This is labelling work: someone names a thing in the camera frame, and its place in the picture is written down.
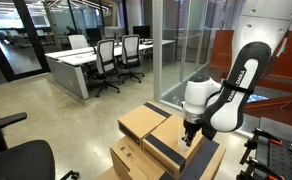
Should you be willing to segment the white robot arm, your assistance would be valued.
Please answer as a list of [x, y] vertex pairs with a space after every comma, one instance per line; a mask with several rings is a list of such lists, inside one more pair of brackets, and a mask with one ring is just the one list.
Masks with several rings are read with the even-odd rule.
[[182, 102], [187, 146], [198, 132], [211, 140], [243, 124], [244, 107], [267, 66], [287, 42], [292, 0], [246, 0], [232, 37], [229, 74], [218, 83], [208, 75], [188, 80]]

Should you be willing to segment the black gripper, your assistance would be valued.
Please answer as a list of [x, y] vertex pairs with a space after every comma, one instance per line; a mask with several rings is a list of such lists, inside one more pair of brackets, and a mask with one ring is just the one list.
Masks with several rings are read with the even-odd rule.
[[191, 147], [196, 133], [201, 129], [201, 124], [198, 120], [194, 122], [184, 121], [183, 126], [185, 128], [185, 135], [182, 137], [182, 140], [188, 147]]

